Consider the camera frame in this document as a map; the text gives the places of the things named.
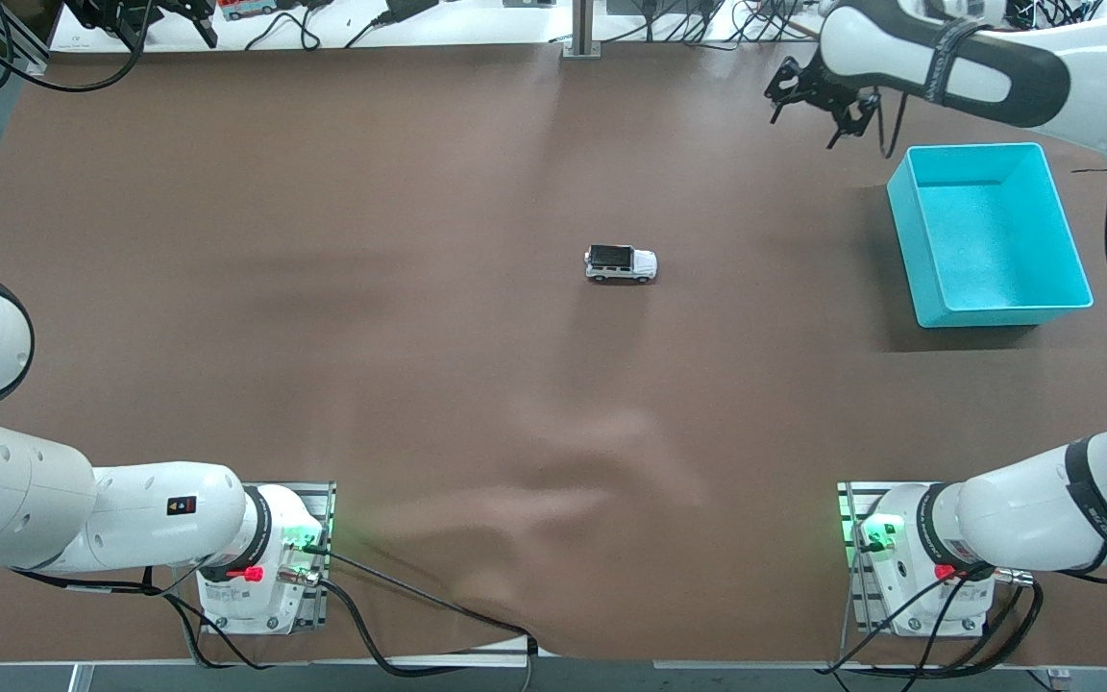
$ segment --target black sticker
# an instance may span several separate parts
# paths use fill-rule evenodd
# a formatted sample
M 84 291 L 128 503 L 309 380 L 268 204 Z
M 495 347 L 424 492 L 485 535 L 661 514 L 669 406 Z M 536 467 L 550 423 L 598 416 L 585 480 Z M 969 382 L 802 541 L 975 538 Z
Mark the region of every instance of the black sticker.
M 194 514 L 194 495 L 187 495 L 185 498 L 169 498 L 168 503 L 165 505 L 165 515 L 193 515 Z

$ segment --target brown tabletop surface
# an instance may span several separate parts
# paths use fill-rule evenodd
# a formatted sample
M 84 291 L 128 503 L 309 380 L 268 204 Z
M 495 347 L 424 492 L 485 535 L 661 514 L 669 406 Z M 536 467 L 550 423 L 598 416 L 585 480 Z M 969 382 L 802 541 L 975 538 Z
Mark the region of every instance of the brown tabletop surface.
M 827 152 L 809 106 L 769 126 L 777 49 L 608 53 L 170 55 L 27 87 L 0 281 L 37 354 L 0 425 L 96 465 L 338 482 L 338 548 L 562 655 L 834 658 L 836 482 L 961 481 L 1107 428 L 1106 177 L 1070 174 L 1103 158 L 1043 141 L 1094 308 L 928 332 L 883 188 L 901 152 Z M 1028 137 L 913 100 L 901 144 Z M 659 280 L 590 285 L 592 242 L 658 251 Z M 384 652 L 504 638 L 338 579 Z M 1107 665 L 1107 587 L 1045 590 L 1015 661 Z M 247 650 L 363 655 L 339 606 Z M 185 655 L 165 603 L 0 570 L 0 660 Z

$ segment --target cyan plastic bin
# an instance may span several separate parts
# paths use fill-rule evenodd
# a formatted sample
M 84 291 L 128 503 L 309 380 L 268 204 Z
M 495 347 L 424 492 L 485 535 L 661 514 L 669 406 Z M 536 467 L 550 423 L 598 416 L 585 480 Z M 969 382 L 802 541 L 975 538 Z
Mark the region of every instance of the cyan plastic bin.
M 887 196 L 921 327 L 1042 324 L 1093 303 L 1039 144 L 911 146 Z

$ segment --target white toy suv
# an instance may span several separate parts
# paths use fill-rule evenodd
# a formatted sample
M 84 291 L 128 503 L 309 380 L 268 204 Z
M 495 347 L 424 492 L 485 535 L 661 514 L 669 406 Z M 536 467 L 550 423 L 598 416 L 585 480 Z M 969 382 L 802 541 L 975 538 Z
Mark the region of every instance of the white toy suv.
M 590 280 L 629 279 L 640 283 L 655 279 L 655 252 L 629 245 L 592 245 L 583 254 Z

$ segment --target toy car black roof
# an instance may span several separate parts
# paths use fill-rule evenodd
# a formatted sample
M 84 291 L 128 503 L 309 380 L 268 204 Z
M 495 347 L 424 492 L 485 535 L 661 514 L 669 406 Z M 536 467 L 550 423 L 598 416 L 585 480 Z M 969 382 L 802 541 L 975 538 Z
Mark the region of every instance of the toy car black roof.
M 629 245 L 593 245 L 588 264 L 593 267 L 629 267 L 634 249 Z

